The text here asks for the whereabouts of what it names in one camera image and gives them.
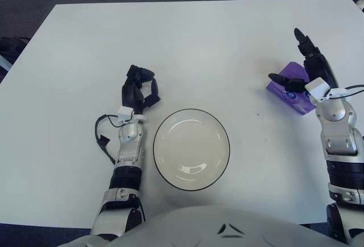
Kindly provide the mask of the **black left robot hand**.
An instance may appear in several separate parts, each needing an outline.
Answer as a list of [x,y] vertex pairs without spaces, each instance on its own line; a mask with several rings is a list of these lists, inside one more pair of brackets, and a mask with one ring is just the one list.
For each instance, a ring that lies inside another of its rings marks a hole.
[[[131,65],[122,87],[122,105],[132,108],[135,114],[143,114],[145,108],[159,102],[159,90],[154,76],[155,74],[148,69]],[[151,82],[151,94],[144,97],[141,88],[146,82]]]

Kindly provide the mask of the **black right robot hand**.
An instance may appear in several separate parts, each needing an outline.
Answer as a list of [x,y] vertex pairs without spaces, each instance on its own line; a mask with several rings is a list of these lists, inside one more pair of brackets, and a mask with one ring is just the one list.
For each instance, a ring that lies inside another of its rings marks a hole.
[[[331,88],[339,88],[336,77],[334,76],[327,59],[320,52],[319,48],[312,43],[309,36],[304,35],[298,28],[294,29],[294,35],[296,40],[299,42],[298,49],[305,57],[304,69],[309,77],[309,82],[320,77]],[[304,93],[307,91],[305,85],[308,84],[308,81],[303,79],[290,79],[277,73],[269,73],[268,77],[273,82],[284,87],[287,92]]]

